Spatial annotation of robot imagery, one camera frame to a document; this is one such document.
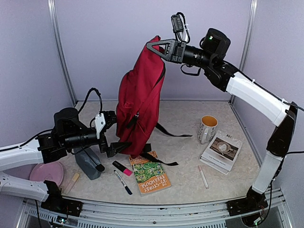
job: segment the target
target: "pink plate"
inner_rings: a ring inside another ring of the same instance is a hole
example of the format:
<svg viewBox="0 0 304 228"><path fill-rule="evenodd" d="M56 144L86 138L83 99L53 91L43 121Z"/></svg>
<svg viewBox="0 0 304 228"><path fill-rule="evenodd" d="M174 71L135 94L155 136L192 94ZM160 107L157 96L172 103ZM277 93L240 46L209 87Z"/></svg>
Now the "pink plate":
<svg viewBox="0 0 304 228"><path fill-rule="evenodd" d="M30 181L53 181L59 186L63 180L63 167L58 161L48 163L48 164L38 164L36 165L30 176Z"/></svg>

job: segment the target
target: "pink highlighter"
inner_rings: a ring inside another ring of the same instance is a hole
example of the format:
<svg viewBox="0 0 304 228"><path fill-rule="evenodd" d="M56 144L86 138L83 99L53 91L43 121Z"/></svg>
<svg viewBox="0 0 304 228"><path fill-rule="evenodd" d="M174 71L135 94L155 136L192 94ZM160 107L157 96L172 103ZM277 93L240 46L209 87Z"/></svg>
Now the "pink highlighter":
<svg viewBox="0 0 304 228"><path fill-rule="evenodd" d="M121 172L123 172L125 175L127 176L131 176L132 171L129 170L128 168L124 167L121 163L119 163L118 161L114 161L113 166L115 166L116 168L118 168Z"/></svg>

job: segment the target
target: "orange book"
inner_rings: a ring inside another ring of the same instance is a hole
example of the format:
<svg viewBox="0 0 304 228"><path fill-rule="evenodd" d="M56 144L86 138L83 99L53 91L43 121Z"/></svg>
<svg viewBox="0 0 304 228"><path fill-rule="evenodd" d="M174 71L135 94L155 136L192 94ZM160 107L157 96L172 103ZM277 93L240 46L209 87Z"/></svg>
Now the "orange book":
<svg viewBox="0 0 304 228"><path fill-rule="evenodd" d="M149 154L157 158L155 151L149 152ZM151 162L141 156L129 159L142 196L171 187L167 174L160 163Z"/></svg>

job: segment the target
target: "mug handle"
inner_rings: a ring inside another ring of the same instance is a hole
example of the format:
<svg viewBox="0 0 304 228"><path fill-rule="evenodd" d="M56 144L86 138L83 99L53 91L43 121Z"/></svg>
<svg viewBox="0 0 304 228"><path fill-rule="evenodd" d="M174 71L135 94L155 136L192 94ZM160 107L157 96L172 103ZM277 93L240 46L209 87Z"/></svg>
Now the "mug handle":
<svg viewBox="0 0 304 228"><path fill-rule="evenodd" d="M207 135L208 135L208 132L209 132L209 128L205 128L204 132L202 133L202 138L201 138L201 143L204 144L206 143L206 138L207 138Z"/></svg>

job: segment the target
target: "metal corner post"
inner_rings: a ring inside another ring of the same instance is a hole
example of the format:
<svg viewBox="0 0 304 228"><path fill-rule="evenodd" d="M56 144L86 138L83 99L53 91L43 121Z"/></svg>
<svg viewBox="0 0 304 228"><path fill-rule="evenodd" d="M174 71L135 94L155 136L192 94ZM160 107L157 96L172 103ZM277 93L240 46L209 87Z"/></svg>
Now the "metal corner post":
<svg viewBox="0 0 304 228"><path fill-rule="evenodd" d="M253 33L253 26L254 26L254 22L255 22L255 19L256 19L256 14L257 14L257 11L256 11L257 10L257 1L258 0L251 0L251 6L250 6L250 13L249 13L245 43L244 43L241 63L239 65L239 69L241 71L244 71L246 60L247 60L248 53L249 53L249 46L250 46L250 41L251 41L251 37L252 37L252 33ZM235 96L231 96L229 102L232 105L234 105L235 99L236 99Z"/></svg>
<svg viewBox="0 0 304 228"><path fill-rule="evenodd" d="M48 10L52 21L53 31L55 35L55 41L57 46L57 52L60 59L61 68L64 75L64 80L67 86L67 91L69 93L72 105L75 106L77 103L77 98L73 89L73 85L67 70L67 63L66 59L63 53L62 43L60 39L60 33L59 33L59 26L57 21L57 14L56 14L56 7L55 7L55 0L47 0L48 3Z"/></svg>

